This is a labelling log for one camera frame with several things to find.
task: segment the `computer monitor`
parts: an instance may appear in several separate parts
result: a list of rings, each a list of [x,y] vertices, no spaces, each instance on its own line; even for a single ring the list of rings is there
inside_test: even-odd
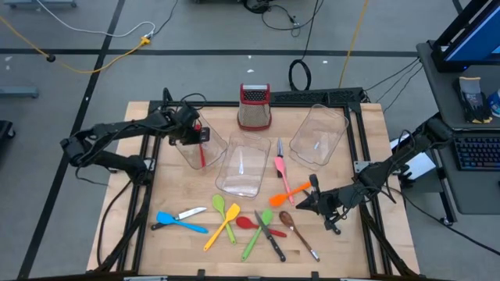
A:
[[[432,47],[440,72],[500,64],[500,1],[472,0]]]

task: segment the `red spoon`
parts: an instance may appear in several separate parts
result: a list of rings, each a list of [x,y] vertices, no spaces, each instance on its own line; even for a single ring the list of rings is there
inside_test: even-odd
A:
[[[249,218],[244,216],[239,216],[236,218],[236,224],[240,226],[242,229],[258,229],[259,226],[254,224]],[[286,233],[282,233],[281,231],[269,229],[269,232],[277,237],[286,237]]]

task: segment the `keyboard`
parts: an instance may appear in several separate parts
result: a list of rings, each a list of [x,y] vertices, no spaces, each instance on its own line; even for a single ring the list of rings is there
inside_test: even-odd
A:
[[[366,96],[361,87],[308,90],[308,91],[283,91],[271,94],[271,103],[277,102],[301,102],[304,104],[336,105],[346,102],[363,102]]]
[[[460,170],[500,171],[500,137],[455,137]]]

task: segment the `red cheese grater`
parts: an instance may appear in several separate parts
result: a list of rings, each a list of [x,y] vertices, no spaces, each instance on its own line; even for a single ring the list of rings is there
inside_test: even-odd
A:
[[[241,85],[237,124],[243,130],[264,130],[271,125],[269,84]]]

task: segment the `black knife handle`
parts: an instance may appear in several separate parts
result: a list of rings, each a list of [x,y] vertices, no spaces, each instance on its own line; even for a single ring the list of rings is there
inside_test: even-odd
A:
[[[281,174],[281,172],[280,172],[280,171],[277,171],[277,172],[278,172],[278,177],[281,179],[281,178],[283,177],[283,175]]]
[[[158,223],[156,223],[156,224],[154,224],[154,225],[151,226],[151,230],[161,229],[164,226],[167,226],[167,225],[158,222]]]
[[[278,244],[276,243],[276,241],[274,240],[274,238],[273,237],[269,237],[268,239],[269,239],[269,241],[271,241],[271,244],[273,245],[273,249],[280,256],[280,260],[282,262],[285,262],[287,260],[287,258],[284,256],[283,252],[281,251],[280,247],[278,246]]]

